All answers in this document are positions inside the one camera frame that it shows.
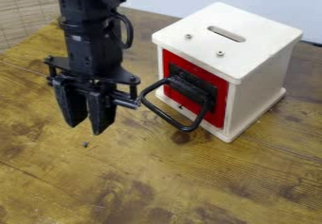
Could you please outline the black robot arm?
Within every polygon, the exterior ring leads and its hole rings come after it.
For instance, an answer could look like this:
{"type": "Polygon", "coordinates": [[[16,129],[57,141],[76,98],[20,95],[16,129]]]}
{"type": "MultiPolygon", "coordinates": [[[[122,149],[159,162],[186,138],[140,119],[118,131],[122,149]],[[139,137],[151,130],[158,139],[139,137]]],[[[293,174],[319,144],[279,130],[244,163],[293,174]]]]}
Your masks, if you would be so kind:
{"type": "Polygon", "coordinates": [[[118,107],[139,107],[140,79],[122,68],[134,26],[118,12],[126,0],[59,0],[59,27],[67,55],[48,56],[48,84],[69,126],[84,120],[99,135],[114,124],[118,107]]]}

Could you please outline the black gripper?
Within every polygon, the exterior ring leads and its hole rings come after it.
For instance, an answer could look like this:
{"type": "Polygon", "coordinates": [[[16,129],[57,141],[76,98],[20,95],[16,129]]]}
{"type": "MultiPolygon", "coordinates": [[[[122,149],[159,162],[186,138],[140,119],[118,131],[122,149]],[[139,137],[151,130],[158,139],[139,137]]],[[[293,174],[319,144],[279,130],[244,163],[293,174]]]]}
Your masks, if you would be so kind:
{"type": "Polygon", "coordinates": [[[116,105],[139,107],[140,79],[122,67],[123,49],[119,33],[64,32],[65,56],[48,56],[48,80],[67,124],[76,127],[89,113],[97,136],[114,124],[116,105]]]}

